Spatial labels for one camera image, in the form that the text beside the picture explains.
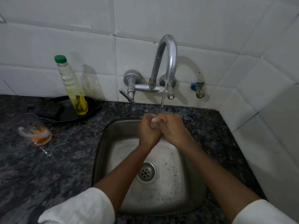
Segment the dish soap bottle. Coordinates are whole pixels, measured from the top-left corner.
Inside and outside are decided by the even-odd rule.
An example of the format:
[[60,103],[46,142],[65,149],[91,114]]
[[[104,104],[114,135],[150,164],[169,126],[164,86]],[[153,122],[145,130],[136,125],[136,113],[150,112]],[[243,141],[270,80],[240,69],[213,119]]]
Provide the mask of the dish soap bottle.
[[85,115],[88,112],[88,104],[84,98],[82,87],[66,57],[57,55],[54,57],[57,63],[60,76],[65,86],[66,92],[78,115]]

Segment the forearm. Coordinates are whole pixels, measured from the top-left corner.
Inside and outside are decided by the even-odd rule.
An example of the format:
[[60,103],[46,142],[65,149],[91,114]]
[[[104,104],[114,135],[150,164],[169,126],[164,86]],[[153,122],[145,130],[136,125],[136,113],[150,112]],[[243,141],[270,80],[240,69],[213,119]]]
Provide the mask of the forearm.
[[195,164],[231,222],[244,207],[260,199],[236,177],[213,161],[195,142],[190,141],[181,150]]
[[117,212],[151,148],[138,146],[113,171],[95,184],[110,199]]

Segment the white shirt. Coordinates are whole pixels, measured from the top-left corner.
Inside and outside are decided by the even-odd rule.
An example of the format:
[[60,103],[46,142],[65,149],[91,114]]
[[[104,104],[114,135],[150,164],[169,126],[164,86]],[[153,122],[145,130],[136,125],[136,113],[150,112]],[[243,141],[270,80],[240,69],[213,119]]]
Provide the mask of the white shirt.
[[[113,224],[112,203],[101,190],[89,188],[79,195],[46,210],[43,224]],[[256,200],[235,217],[233,224],[297,224],[266,200]]]

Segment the sink drain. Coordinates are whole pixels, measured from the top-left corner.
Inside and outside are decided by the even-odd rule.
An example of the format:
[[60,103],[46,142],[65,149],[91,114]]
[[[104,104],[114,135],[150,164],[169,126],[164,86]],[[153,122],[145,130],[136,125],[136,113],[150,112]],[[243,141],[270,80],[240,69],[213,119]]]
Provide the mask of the sink drain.
[[151,163],[143,163],[139,173],[139,178],[142,181],[149,182],[155,176],[155,167]]

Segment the yellow dish soap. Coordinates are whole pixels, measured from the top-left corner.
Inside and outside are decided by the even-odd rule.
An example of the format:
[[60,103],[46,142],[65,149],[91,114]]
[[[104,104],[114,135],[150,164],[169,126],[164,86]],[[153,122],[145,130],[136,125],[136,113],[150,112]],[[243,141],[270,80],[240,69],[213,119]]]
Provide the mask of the yellow dish soap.
[[65,86],[66,92],[78,115],[85,115],[88,112],[88,104],[84,98],[82,87],[66,57],[57,55],[54,57],[57,63],[60,76]]

